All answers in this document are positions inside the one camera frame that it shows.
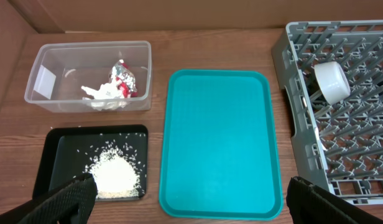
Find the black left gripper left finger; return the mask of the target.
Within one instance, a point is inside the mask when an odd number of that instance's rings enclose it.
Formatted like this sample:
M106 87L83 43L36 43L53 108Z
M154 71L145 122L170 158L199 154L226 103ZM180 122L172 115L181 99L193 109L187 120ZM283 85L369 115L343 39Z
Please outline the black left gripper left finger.
M0 223L87 223L98 194L90 173L0 215Z

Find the red sauce packet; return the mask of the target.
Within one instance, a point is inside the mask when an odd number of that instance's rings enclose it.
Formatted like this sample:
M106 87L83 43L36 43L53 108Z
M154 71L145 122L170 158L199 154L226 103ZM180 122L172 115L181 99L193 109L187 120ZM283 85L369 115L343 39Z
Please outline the red sauce packet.
M124 60L119 60L119 64L123 70L116 75L116 80L120 80L121 84L119 89L125 98L133 98L137 96L136 78L134 74L128 69Z

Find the silver foil wrapper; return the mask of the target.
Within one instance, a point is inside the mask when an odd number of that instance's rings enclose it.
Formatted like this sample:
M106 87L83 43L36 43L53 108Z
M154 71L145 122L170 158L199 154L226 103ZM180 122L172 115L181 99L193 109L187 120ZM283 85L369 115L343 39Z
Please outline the silver foil wrapper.
M114 82L117 89L126 98L134 97L137 94L136 78L128 69L123 59L118 60L112 67L109 74L110 82Z

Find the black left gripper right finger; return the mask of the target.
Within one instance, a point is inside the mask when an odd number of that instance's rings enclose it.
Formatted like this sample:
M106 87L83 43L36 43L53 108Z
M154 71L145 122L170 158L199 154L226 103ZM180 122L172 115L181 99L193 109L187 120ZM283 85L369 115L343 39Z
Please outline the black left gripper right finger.
M380 218L299 176L290 179L286 204L298 224L383 224Z

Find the white tissue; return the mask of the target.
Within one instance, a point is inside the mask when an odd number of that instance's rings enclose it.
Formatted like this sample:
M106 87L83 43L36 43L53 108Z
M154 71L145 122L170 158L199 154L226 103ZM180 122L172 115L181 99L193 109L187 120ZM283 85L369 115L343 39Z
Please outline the white tissue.
M87 102L87 105L94 110L116 110L128 105L128 102L124 101L125 97L122 93L122 89L119 88L119 85L119 82L114 81L102 84L99 90L87 86L82 86L81 89L87 95L93 97L93 100L99 100L99 102Z

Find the grey bowl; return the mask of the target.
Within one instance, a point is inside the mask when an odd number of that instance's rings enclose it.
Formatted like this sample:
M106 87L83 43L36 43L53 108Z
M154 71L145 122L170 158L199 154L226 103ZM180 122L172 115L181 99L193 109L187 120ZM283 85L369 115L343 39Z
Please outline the grey bowl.
M341 65L338 62L325 62L314 66L320 91L329 105L346 99L351 89Z

